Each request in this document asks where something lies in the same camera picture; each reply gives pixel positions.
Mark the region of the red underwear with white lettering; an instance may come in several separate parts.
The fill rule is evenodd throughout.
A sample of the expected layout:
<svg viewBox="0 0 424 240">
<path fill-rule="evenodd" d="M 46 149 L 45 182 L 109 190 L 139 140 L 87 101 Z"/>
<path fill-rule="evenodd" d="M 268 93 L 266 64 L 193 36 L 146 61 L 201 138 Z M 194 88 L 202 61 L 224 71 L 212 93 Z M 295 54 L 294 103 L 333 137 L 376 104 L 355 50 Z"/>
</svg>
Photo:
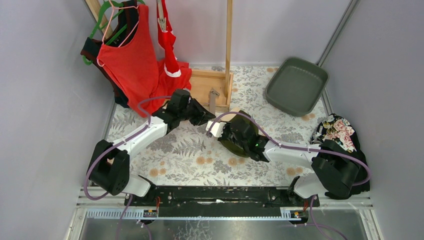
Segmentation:
<svg viewBox="0 0 424 240">
<path fill-rule="evenodd" d="M 181 76 L 181 70 L 178 65 L 177 58 L 174 54 L 174 43 L 176 41 L 176 36 L 173 33 L 172 26 L 169 21 L 168 11 L 166 8 L 166 1 L 162 0 L 163 10 L 166 17 L 166 30 L 167 32 L 162 32 L 157 21 L 157 7 L 156 7 L 156 21 L 158 27 L 158 44 L 164 50 L 164 71 L 165 73 L 173 78 Z"/>
</svg>

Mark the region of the wooden clip hanger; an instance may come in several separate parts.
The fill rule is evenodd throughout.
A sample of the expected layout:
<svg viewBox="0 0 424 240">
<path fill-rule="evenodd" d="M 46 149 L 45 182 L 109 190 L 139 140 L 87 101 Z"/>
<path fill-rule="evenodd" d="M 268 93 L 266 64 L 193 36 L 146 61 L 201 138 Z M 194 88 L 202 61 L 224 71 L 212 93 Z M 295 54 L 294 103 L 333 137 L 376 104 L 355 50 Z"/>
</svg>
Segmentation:
<svg viewBox="0 0 424 240">
<path fill-rule="evenodd" d="M 167 26 L 166 26 L 167 18 L 165 17 L 165 13 L 164 13 L 163 1 L 157 0 L 156 6 L 157 6 L 157 23 L 158 23 L 158 26 L 163 33 L 166 33 L 167 32 Z"/>
<path fill-rule="evenodd" d="M 216 114 L 216 106 L 217 106 L 217 99 L 219 98 L 220 93 L 215 90 L 214 88 L 211 88 L 209 91 L 209 105 L 208 105 L 208 111 L 212 114 Z"/>
</svg>

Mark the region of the olive green underwear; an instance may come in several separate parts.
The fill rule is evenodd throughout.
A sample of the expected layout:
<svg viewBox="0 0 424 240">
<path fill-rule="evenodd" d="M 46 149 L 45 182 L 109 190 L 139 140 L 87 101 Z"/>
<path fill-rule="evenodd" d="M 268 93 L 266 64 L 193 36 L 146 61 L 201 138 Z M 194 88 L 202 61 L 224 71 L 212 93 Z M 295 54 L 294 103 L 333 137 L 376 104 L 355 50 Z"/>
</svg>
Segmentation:
<svg viewBox="0 0 424 240">
<path fill-rule="evenodd" d="M 255 161 L 260 160 L 256 152 L 259 145 L 259 129 L 251 116 L 243 110 L 232 110 L 219 116 L 224 123 L 218 141 L 231 153 Z"/>
</svg>

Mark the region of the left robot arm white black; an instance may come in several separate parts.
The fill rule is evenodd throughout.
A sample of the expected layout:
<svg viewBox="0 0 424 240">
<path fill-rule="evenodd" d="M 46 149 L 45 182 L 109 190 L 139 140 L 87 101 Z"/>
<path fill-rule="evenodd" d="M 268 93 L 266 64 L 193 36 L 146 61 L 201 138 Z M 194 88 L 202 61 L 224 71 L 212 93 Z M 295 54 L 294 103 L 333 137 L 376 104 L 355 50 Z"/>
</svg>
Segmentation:
<svg viewBox="0 0 424 240">
<path fill-rule="evenodd" d="M 96 144 L 83 185 L 83 191 L 89 199 L 96 199 L 89 194 L 89 181 L 112 196 L 120 193 L 145 196 L 152 183 L 145 177 L 131 174 L 131 159 L 154 141 L 169 134 L 181 122 L 189 121 L 193 126 L 201 126 L 216 117 L 191 97 L 186 89 L 177 89 L 171 96 L 160 96 L 159 99 L 168 101 L 153 113 L 142 108 L 144 103 L 153 101 L 153 98 L 138 104 L 139 110 L 147 116 L 142 126 L 115 141 L 101 140 Z"/>
</svg>

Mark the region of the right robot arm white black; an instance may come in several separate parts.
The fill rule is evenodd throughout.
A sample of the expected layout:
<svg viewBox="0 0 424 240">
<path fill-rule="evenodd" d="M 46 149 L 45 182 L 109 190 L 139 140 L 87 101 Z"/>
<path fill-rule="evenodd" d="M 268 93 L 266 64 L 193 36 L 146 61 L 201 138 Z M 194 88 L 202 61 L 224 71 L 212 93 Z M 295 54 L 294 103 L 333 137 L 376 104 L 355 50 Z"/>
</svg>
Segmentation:
<svg viewBox="0 0 424 240">
<path fill-rule="evenodd" d="M 321 125 L 317 133 L 322 141 L 313 144 L 278 143 L 266 134 L 249 115 L 240 113 L 230 121 L 209 122 L 210 135 L 230 152 L 257 162 L 283 162 L 308 168 L 312 173 L 292 180 L 288 194 L 295 199 L 308 199 L 324 194 L 343 200 L 369 190 L 369 169 L 364 154 L 355 147 L 351 126 Z"/>
</svg>

